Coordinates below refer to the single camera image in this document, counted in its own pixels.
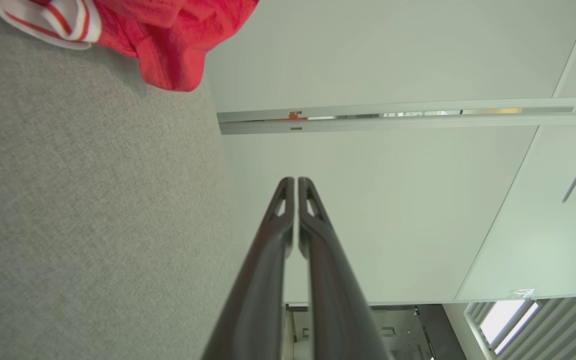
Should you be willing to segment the grey window blinds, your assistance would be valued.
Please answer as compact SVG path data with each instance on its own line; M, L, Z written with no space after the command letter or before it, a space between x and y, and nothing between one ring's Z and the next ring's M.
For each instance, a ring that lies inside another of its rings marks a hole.
M495 305L474 302L464 310L486 360L576 360L576 297L517 301L487 338L483 324Z

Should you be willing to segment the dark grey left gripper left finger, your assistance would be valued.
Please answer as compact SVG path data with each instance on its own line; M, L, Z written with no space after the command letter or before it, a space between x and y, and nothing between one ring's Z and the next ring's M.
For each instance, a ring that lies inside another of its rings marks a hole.
M295 180L270 200L202 360L282 360L283 282L293 244Z

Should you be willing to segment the red basketball jersey white trim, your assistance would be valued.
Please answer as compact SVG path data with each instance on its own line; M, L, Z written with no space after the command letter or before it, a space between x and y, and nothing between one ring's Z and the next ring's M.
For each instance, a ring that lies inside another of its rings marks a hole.
M0 0L0 18L45 43L110 48L138 59L146 84L191 92L207 54L243 27L259 0Z

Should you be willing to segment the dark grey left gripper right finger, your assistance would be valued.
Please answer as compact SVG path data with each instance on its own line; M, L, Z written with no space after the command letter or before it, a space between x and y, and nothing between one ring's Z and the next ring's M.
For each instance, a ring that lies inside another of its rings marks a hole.
M313 360L391 360L310 178L298 178L299 249L310 276Z

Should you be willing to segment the grey metal partition post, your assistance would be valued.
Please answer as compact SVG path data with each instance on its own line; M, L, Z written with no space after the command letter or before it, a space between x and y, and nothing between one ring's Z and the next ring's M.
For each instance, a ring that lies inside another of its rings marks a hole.
M576 126L576 97L339 105L297 110L219 112L224 135L372 130Z

